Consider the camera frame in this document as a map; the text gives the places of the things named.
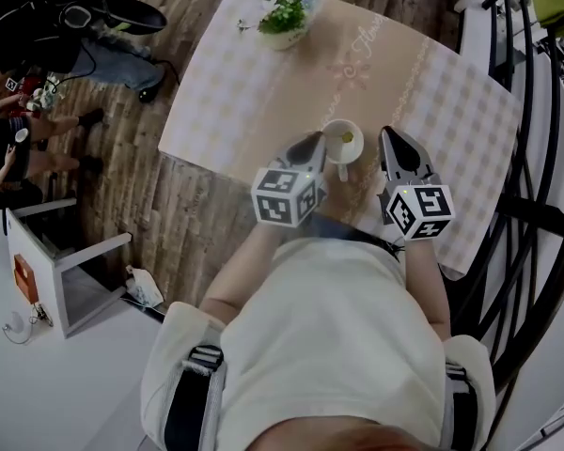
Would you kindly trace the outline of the white plastic bag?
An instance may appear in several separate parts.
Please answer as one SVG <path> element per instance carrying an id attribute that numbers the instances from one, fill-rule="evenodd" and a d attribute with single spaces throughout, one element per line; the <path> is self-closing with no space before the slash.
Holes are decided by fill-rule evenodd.
<path id="1" fill-rule="evenodd" d="M 164 302 L 162 293 L 147 270 L 128 265 L 126 273 L 127 291 L 142 306 L 154 308 Z"/>

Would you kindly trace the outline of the white table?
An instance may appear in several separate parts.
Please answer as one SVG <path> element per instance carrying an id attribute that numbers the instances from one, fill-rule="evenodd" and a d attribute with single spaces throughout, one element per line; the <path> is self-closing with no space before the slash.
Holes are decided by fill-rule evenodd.
<path id="1" fill-rule="evenodd" d="M 20 257 L 30 266 L 38 304 L 64 338 L 78 332 L 125 293 L 124 287 L 106 289 L 80 266 L 132 240 L 131 234 L 122 233 L 67 256 L 52 256 L 46 245 L 23 224 L 23 219 L 75 205 L 76 200 L 70 198 L 2 211 L 10 256 Z"/>

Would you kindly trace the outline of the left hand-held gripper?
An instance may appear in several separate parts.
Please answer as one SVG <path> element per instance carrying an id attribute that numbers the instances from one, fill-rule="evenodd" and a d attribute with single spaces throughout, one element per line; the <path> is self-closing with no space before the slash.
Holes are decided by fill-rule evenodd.
<path id="1" fill-rule="evenodd" d="M 327 196 L 323 179 L 326 147 L 322 132 L 302 135 L 261 167 L 251 187 L 259 223 L 298 227 Z"/>

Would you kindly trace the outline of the white cup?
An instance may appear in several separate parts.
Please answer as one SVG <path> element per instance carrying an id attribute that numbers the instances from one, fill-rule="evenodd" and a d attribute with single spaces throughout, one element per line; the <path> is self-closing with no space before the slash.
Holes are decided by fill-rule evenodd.
<path id="1" fill-rule="evenodd" d="M 337 167 L 339 180 L 347 182 L 348 165 L 361 156 L 364 136 L 356 124 L 346 119 L 329 121 L 322 132 L 325 139 L 326 159 Z"/>

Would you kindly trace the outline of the person's blue denim bottoms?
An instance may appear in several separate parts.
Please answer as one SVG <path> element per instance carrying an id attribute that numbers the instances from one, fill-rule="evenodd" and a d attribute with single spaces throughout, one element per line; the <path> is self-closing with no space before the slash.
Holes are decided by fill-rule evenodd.
<path id="1" fill-rule="evenodd" d="M 345 241 L 360 241 L 379 247 L 383 246 L 383 241 L 381 239 L 356 229 L 351 225 L 343 224 L 318 213 L 311 217 L 310 224 L 307 228 L 315 237 Z"/>

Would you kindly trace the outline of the table with checkered tablecloth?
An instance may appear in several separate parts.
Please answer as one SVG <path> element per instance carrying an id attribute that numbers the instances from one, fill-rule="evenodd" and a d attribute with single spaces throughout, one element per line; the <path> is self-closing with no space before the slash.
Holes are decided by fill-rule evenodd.
<path id="1" fill-rule="evenodd" d="M 504 186 L 518 100 L 485 70 L 414 29 L 364 8 L 318 0 L 304 37 L 284 51 L 255 30 L 262 0 L 222 0 L 184 73 L 161 152 L 251 183 L 284 146 L 335 119 L 365 137 L 350 179 L 328 168 L 322 212 L 378 237 L 382 127 L 408 133 L 450 188 L 455 219 L 435 242 L 446 275 L 470 269 Z"/>

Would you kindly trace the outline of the person's white top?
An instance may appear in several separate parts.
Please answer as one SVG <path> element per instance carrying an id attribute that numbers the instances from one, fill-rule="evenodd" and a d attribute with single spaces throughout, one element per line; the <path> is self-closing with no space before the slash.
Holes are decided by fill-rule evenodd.
<path id="1" fill-rule="evenodd" d="M 399 263 L 369 244 L 284 244 L 225 325 L 173 303 L 141 383 L 140 419 L 161 451 L 248 451 L 285 425 L 355 418 L 446 451 L 479 451 L 494 419 L 487 349 L 442 341 Z"/>

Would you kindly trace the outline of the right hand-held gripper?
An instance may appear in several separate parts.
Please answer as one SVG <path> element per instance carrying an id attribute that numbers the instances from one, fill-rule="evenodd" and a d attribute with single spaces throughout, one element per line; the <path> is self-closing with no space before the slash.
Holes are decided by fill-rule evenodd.
<path id="1" fill-rule="evenodd" d="M 385 226 L 406 241 L 440 236 L 454 219 L 449 187 L 434 171 L 427 152 L 409 134 L 384 126 L 379 134 L 384 189 L 378 195 Z"/>

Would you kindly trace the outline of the green plant in white pot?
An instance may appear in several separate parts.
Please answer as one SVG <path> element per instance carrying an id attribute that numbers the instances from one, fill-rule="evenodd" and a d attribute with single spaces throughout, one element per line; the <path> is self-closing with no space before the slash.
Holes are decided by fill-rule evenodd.
<path id="1" fill-rule="evenodd" d="M 312 25 L 321 0 L 259 0 L 248 19 L 240 19 L 240 33 L 256 31 L 274 51 L 285 51 L 300 41 Z"/>

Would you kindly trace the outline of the white round device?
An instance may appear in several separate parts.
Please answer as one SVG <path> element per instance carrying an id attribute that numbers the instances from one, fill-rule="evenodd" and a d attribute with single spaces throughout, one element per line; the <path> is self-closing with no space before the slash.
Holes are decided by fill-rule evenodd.
<path id="1" fill-rule="evenodd" d="M 26 344 L 32 335 L 32 324 L 15 311 L 11 312 L 10 321 L 2 326 L 2 332 L 6 339 L 15 345 Z"/>

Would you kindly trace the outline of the person's left forearm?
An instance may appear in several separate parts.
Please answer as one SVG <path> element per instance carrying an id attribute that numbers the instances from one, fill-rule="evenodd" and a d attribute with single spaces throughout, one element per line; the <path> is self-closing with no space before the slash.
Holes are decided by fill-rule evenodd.
<path id="1" fill-rule="evenodd" d="M 255 225 L 215 276 L 198 308 L 225 325 L 233 321 L 269 275 L 283 237 L 281 226 Z"/>

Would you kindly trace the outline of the black metal railing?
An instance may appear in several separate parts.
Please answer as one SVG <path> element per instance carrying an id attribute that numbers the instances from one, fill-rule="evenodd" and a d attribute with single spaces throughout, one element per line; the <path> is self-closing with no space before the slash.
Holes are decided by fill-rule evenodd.
<path id="1" fill-rule="evenodd" d="M 519 451 L 564 427 L 564 18 L 542 28 L 532 0 L 482 0 L 460 15 L 462 52 L 520 115 L 492 220 L 450 287 L 453 326 L 491 357 L 497 408 L 483 451 Z"/>

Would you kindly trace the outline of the person's right forearm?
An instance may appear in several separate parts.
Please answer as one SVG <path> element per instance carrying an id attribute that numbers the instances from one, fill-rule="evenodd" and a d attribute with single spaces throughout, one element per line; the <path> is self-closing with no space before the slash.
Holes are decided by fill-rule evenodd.
<path id="1" fill-rule="evenodd" d="M 406 289 L 442 341 L 451 337 L 450 309 L 443 276 L 431 240 L 405 244 Z"/>

